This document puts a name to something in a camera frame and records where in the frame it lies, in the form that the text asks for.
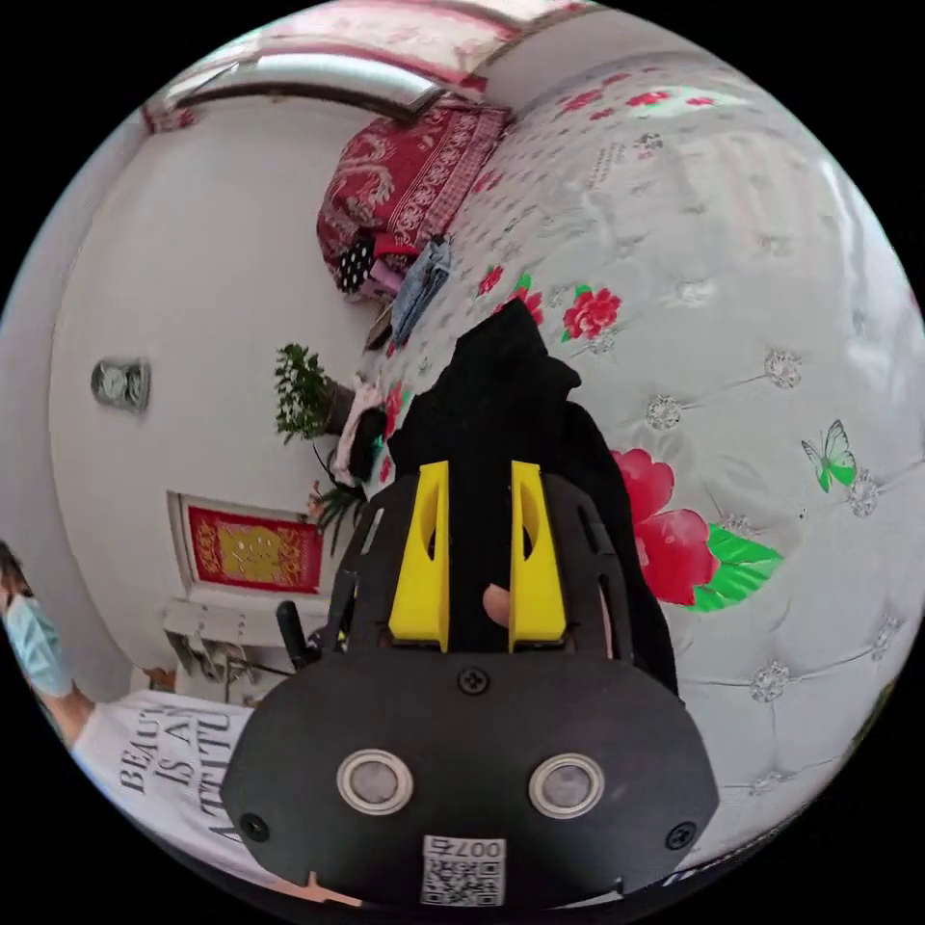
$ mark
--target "green butterfly print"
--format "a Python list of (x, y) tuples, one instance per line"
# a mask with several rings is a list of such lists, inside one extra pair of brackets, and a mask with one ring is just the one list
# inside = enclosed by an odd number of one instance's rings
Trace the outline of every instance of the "green butterfly print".
[(826, 494), (832, 487), (833, 479), (845, 488), (855, 481), (858, 464), (855, 462), (855, 454), (851, 452), (851, 447), (848, 445), (848, 435), (845, 434), (841, 421), (835, 421), (829, 427), (829, 432), (822, 444), (822, 452), (808, 440), (802, 440), (801, 443), (804, 453), (809, 456), (809, 461), (815, 466), (816, 479)]

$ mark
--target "black cloth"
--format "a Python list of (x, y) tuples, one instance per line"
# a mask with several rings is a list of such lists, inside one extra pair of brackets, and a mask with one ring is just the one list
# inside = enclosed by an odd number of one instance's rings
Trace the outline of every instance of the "black cloth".
[(588, 494), (620, 558), (636, 663), (677, 693), (671, 637), (643, 577), (620, 468), (591, 416), (568, 400), (580, 384), (515, 299), (464, 334), (433, 388), (414, 398), (388, 442), (395, 475), (449, 462), (450, 642), (471, 651), (507, 647), (482, 595), (489, 584), (510, 586), (511, 462), (537, 464)]
[(376, 441), (385, 433), (388, 420), (381, 408), (369, 408), (359, 416), (354, 444), (350, 448), (347, 471), (360, 482), (368, 482), (376, 461)]

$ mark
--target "red pillow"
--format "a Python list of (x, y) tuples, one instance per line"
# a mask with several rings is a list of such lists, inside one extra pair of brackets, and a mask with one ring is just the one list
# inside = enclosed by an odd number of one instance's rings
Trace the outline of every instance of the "red pillow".
[(414, 125), (376, 119), (341, 151), (318, 214), (318, 241), (337, 260), (359, 231), (419, 250), (446, 231), (511, 117), (445, 98)]

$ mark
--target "printed number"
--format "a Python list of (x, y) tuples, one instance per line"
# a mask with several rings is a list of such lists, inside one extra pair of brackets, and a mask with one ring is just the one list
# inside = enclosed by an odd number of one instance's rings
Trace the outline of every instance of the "printed number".
[(501, 846), (496, 841), (460, 841), (457, 858), (500, 858)]

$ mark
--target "potted plant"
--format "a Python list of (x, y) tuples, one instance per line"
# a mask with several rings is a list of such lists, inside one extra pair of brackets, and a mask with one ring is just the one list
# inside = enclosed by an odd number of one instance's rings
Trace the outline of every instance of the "potted plant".
[(307, 347), (287, 344), (277, 351), (277, 432), (311, 440), (340, 436), (354, 403), (352, 389), (336, 383)]
[(318, 456), (318, 450), (315, 449), (315, 456), (318, 462), (325, 468), (330, 479), (331, 487), (321, 492), (319, 483), (315, 482), (312, 486), (311, 497), (308, 500), (308, 509), (318, 524), (318, 530), (324, 536), (333, 526), (334, 533), (330, 541), (330, 555), (334, 554), (337, 548), (337, 538), (340, 536), (340, 528), (343, 525), (347, 514), (353, 511), (353, 525), (357, 526), (363, 508), (366, 506), (366, 494), (360, 486), (341, 485), (334, 478), (330, 469), (330, 463), (333, 459), (335, 450), (328, 454), (328, 461), (322, 462)]

